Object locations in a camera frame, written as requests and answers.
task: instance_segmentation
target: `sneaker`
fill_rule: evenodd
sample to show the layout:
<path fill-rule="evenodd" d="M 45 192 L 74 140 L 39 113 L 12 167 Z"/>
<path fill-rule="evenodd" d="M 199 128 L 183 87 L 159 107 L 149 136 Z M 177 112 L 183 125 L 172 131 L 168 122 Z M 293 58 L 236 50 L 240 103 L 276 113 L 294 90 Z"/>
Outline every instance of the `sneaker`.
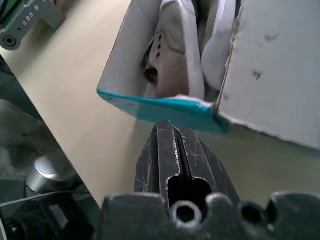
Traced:
<path fill-rule="evenodd" d="M 202 74 L 196 11 L 192 0 L 163 0 L 159 23 L 148 45 L 142 68 L 156 84 L 154 97 L 186 95 L 203 100 Z"/>
<path fill-rule="evenodd" d="M 236 0 L 212 0 L 208 17 L 198 28 L 199 48 L 206 83 L 215 90 L 223 84 L 236 15 Z"/>

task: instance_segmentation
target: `white cardboard box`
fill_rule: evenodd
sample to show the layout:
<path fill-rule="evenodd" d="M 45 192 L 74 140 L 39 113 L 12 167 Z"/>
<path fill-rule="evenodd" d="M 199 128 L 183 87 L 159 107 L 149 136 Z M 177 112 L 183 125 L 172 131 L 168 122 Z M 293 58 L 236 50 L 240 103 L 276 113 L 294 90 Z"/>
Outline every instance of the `white cardboard box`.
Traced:
<path fill-rule="evenodd" d="M 178 120 L 213 132 L 228 122 L 320 150 L 319 0 L 242 0 L 214 103 L 144 97 L 139 66 L 160 3 L 133 0 L 129 6 L 98 87 L 103 99 L 144 120 Z M 216 21 L 217 38 L 223 26 Z"/>
<path fill-rule="evenodd" d="M 319 0 L 242 0 L 221 116 L 320 150 L 319 10 Z"/>

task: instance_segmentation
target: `cardboard flap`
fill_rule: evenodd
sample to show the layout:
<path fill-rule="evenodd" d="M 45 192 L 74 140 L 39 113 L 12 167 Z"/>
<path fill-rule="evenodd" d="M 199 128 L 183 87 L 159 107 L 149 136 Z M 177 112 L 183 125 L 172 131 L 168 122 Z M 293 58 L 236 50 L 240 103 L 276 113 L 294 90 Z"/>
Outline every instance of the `cardboard flap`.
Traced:
<path fill-rule="evenodd" d="M 220 114 L 320 150 L 320 1 L 244 0 Z"/>

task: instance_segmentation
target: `silver metal part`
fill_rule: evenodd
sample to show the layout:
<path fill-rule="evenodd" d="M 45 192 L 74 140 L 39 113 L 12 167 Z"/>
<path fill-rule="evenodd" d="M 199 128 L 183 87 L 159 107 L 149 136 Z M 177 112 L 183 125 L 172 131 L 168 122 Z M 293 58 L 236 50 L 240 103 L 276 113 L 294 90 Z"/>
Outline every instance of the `silver metal part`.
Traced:
<path fill-rule="evenodd" d="M 16 50 L 22 39 L 39 19 L 43 19 L 52 29 L 58 30 L 67 17 L 52 0 L 29 0 L 14 14 L 14 17 L 0 29 L 0 46 L 7 50 Z"/>
<path fill-rule="evenodd" d="M 26 179 L 26 184 L 32 191 L 43 194 L 68 190 L 79 180 L 70 161 L 59 151 L 38 158 Z"/>
<path fill-rule="evenodd" d="M 177 201 L 170 208 L 171 218 L 178 228 L 193 229 L 202 220 L 202 213 L 198 206 L 191 201 Z"/>

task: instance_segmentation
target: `beige table surface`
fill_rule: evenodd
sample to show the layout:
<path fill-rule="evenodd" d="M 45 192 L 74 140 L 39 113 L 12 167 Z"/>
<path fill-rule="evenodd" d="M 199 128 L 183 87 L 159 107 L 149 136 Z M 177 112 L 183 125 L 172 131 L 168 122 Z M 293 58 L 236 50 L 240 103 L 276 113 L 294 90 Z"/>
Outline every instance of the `beige table surface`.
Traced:
<path fill-rule="evenodd" d="M 136 161 L 153 127 L 96 92 L 130 2 L 69 0 L 56 33 L 40 24 L 17 51 L 0 50 L 99 205 L 107 194 L 133 190 Z M 320 191 L 318 153 L 240 128 L 200 135 L 244 200 L 265 204 L 274 191 Z M 275 145 L 277 159 L 269 151 Z"/>

